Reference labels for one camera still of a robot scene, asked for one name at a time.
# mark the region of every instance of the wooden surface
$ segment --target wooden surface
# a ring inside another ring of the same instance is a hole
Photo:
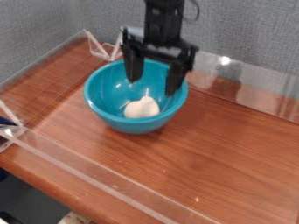
[[[296,223],[299,126],[191,89],[162,129],[143,136],[122,134],[83,101],[83,81],[103,65],[79,40],[7,86],[2,99],[38,133],[215,221]],[[234,97],[240,91],[230,86]],[[50,153],[69,158],[55,149]],[[17,145],[2,153],[0,163],[93,220],[159,223]],[[78,167],[94,172],[93,165]]]

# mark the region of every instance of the wooden table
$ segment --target wooden table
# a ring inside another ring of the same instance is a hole
[[[106,63],[90,55],[89,43],[79,39],[2,90],[2,100],[26,126],[90,163],[55,148],[47,153],[95,176],[94,163],[103,164],[217,222],[296,223],[299,126],[210,95],[234,101],[241,93],[237,83],[215,78],[210,89],[202,87],[206,93],[191,89],[182,110],[162,129],[142,136],[119,133],[83,100],[85,80]],[[264,91],[260,95],[268,95],[266,101],[269,97],[282,101],[280,95]],[[253,98],[244,101],[250,105]],[[260,105],[276,113],[276,108]],[[0,154],[0,165],[99,223],[161,223],[18,145]]]

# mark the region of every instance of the bowl rim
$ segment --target bowl rim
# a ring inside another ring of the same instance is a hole
[[[167,64],[159,62],[159,61],[154,61],[151,59],[146,59],[145,63],[151,63],[151,64],[157,64],[165,68],[170,68]],[[103,66],[101,69],[98,69],[93,75],[89,77],[86,84],[85,84],[85,100],[86,103],[89,104],[90,108],[101,115],[103,116],[103,118],[113,120],[115,122],[121,122],[121,123],[150,123],[153,121],[157,121],[167,116],[170,116],[171,114],[174,114],[177,112],[177,110],[182,107],[182,105],[186,102],[187,99],[187,95],[189,95],[189,84],[187,81],[183,81],[182,84],[182,95],[181,98],[178,100],[178,102],[173,105],[173,107],[170,109],[167,109],[165,112],[159,113],[159,115],[154,115],[150,117],[142,117],[142,118],[127,118],[123,116],[118,116],[118,115],[111,115],[109,112],[106,112],[103,109],[101,109],[97,104],[93,102],[93,100],[90,99],[90,84],[94,81],[95,77],[101,74],[101,72],[106,71],[107,69],[110,69],[111,67],[119,65],[119,64],[125,64],[123,60],[115,61],[110,64],[107,64],[106,66]]]

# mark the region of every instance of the teal bowl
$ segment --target teal bowl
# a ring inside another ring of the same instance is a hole
[[[85,86],[85,99],[105,122],[115,129],[130,134],[145,134],[163,127],[182,107],[189,86],[170,97],[165,95],[166,77],[170,67],[161,62],[145,61],[145,74],[131,83],[127,79],[125,61],[103,66],[90,77]],[[126,118],[125,110],[131,101],[151,96],[161,107],[161,114],[146,118]]]

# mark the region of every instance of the gray wall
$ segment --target gray wall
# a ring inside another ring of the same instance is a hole
[[[189,4],[186,14],[193,15]],[[199,0],[201,21],[185,24],[183,36],[205,52],[299,74],[299,1]],[[86,0],[89,26],[114,42],[121,25],[143,25],[143,0]]]
[[[85,25],[77,0],[0,0],[0,81]]]

